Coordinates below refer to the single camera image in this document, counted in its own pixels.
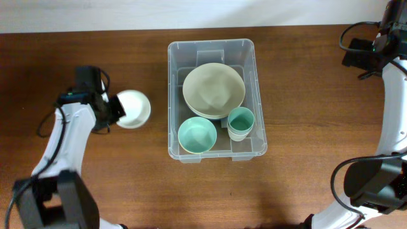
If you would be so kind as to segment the yellow bowl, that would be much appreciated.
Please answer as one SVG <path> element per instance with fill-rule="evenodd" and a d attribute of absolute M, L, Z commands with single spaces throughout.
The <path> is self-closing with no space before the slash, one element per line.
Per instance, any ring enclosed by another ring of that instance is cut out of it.
<path fill-rule="evenodd" d="M 179 143 L 183 150 L 191 154 L 202 154 L 209 151 L 215 144 L 212 141 L 184 141 Z"/>

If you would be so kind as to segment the grey cup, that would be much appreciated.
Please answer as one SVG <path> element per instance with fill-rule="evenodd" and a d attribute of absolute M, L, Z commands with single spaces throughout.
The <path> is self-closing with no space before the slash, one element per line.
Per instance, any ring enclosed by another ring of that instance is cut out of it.
<path fill-rule="evenodd" d="M 227 124 L 227 129 L 229 133 L 232 133 L 234 135 L 248 135 L 250 131 L 252 130 L 253 127 L 250 127 L 246 130 L 236 130 L 233 128 L 229 123 Z"/>

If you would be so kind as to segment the cream white cup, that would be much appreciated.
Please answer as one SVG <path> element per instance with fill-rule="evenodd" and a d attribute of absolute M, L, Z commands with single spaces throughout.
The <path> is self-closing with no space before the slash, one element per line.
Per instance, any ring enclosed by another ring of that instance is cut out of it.
<path fill-rule="evenodd" d="M 247 137 L 247 135 L 234 135 L 229 132 L 228 132 L 228 135 L 232 141 L 237 141 L 237 142 L 243 141 Z"/>

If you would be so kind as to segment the green bowl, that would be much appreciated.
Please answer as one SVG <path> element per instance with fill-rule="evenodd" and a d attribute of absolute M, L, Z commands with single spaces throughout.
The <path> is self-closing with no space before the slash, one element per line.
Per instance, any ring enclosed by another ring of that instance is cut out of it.
<path fill-rule="evenodd" d="M 178 142 L 184 141 L 217 141 L 217 130 L 206 118 L 192 117 L 185 120 L 178 130 Z"/>

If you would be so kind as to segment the beige plate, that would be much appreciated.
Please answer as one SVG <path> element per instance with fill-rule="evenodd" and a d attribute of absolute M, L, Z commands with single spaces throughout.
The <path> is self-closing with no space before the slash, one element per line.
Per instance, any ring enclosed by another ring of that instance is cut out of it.
<path fill-rule="evenodd" d="M 198 116 L 217 120 L 226 118 L 230 112 L 243 104 L 244 98 L 215 98 L 205 100 L 202 98 L 185 99 L 186 105 Z"/>

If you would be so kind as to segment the cream white plate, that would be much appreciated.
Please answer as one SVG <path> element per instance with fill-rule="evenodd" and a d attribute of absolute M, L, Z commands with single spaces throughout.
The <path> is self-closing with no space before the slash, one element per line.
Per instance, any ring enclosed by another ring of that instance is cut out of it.
<path fill-rule="evenodd" d="M 245 84 L 232 67 L 208 63 L 192 70 L 183 83 L 184 99 L 245 98 Z"/>

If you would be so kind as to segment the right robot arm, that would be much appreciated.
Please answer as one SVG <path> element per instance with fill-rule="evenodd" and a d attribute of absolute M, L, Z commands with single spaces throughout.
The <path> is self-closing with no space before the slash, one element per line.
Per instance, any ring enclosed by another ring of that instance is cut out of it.
<path fill-rule="evenodd" d="M 361 228 L 372 218 L 406 210 L 406 1 L 391 0 L 372 41 L 354 38 L 342 64 L 380 76 L 385 86 L 382 132 L 376 153 L 345 160 L 331 175 L 335 200 L 300 228 Z"/>

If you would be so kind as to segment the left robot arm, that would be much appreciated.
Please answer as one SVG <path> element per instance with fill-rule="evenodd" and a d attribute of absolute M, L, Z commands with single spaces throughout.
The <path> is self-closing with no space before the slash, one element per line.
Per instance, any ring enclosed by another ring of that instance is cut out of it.
<path fill-rule="evenodd" d="M 29 178 L 15 181 L 10 207 L 24 228 L 124 228 L 100 217 L 81 178 L 90 134 L 109 130 L 125 111 L 109 96 L 110 77 L 99 67 L 79 66 L 75 84 L 55 101 L 55 123 L 46 150 Z"/>

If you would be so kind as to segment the green cup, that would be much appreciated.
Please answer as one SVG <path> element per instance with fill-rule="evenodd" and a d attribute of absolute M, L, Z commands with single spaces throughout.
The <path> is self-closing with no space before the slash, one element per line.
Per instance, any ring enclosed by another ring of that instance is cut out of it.
<path fill-rule="evenodd" d="M 228 125 L 232 131 L 239 134 L 249 133 L 255 122 L 254 113 L 246 107 L 237 107 L 228 115 Z"/>

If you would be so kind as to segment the white bowl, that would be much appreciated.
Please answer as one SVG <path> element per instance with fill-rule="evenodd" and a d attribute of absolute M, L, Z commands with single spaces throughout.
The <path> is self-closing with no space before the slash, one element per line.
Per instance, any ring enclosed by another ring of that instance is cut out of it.
<path fill-rule="evenodd" d="M 121 128 L 134 129 L 143 126 L 151 114 L 149 99 L 140 91 L 124 90 L 117 94 L 125 115 L 116 122 Z"/>

